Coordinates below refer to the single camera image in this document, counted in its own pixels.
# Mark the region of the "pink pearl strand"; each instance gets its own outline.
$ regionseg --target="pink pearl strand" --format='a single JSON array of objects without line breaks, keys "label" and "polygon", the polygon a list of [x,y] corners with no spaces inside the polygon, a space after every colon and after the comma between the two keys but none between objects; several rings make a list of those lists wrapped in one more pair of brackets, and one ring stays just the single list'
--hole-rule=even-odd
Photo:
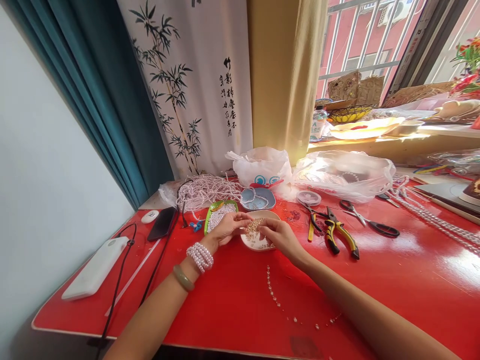
[{"label": "pink pearl strand", "polygon": [[[194,212],[202,209],[205,203],[214,203],[219,200],[235,200],[244,205],[258,198],[265,201],[265,205],[261,209],[267,208],[269,205],[268,200],[262,196],[258,196],[253,187],[228,181],[228,177],[224,179],[219,176],[203,174],[188,176],[186,181],[188,180],[191,180],[191,182],[186,183],[180,188],[176,202],[179,209],[182,209],[183,202],[185,201],[184,211],[191,211],[197,221],[201,220],[195,216]],[[242,201],[242,191],[245,189],[250,189],[253,192],[252,200]]]},{"label": "pink pearl strand", "polygon": [[402,204],[412,213],[424,219],[427,223],[436,227],[442,233],[446,234],[450,238],[465,246],[467,249],[471,250],[473,253],[480,255],[480,237],[475,235],[473,232],[462,229],[433,215],[422,204],[409,197],[405,188],[405,186],[409,182],[408,176],[399,178],[398,182],[399,184],[397,188],[392,188],[389,191],[391,196],[397,202]]}]

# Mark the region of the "green bangle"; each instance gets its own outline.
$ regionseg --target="green bangle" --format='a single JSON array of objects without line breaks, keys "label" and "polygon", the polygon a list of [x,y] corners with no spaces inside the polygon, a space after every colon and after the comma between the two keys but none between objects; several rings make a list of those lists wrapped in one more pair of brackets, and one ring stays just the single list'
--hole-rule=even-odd
[{"label": "green bangle", "polygon": [[180,283],[181,287],[184,288],[186,291],[191,292],[193,289],[195,289],[195,285],[184,274],[180,265],[175,265],[173,267],[173,274],[175,275],[175,278]]}]

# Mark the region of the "white wall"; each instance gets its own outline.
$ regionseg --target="white wall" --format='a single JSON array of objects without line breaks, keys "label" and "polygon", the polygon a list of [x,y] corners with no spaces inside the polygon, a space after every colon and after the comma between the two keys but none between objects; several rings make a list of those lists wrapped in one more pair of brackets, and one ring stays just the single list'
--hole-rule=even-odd
[{"label": "white wall", "polygon": [[0,6],[0,359],[92,358],[31,316],[133,209]]}]

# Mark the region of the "left hand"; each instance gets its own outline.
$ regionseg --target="left hand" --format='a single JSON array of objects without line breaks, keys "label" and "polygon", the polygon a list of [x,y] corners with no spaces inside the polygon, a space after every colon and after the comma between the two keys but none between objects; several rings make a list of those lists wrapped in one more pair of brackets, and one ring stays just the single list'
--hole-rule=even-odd
[{"label": "left hand", "polygon": [[227,212],[217,226],[207,235],[217,246],[226,245],[235,235],[246,234],[246,228],[253,218],[245,212]]}]

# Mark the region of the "blue dish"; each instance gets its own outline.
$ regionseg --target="blue dish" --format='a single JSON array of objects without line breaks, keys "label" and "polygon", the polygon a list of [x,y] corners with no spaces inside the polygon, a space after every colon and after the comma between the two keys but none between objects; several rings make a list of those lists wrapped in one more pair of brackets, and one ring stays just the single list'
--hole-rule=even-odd
[{"label": "blue dish", "polygon": [[275,206],[275,203],[277,202],[275,200],[274,193],[268,190],[267,188],[264,187],[257,187],[255,189],[255,193],[258,196],[261,196],[262,198],[265,198],[268,200],[268,206],[264,207],[266,205],[265,200],[255,197],[255,200],[252,202],[243,204],[247,201],[250,201],[254,197],[254,192],[250,189],[245,189],[241,192],[241,202],[242,205],[245,209],[248,211],[255,211],[255,210],[271,210]]}]

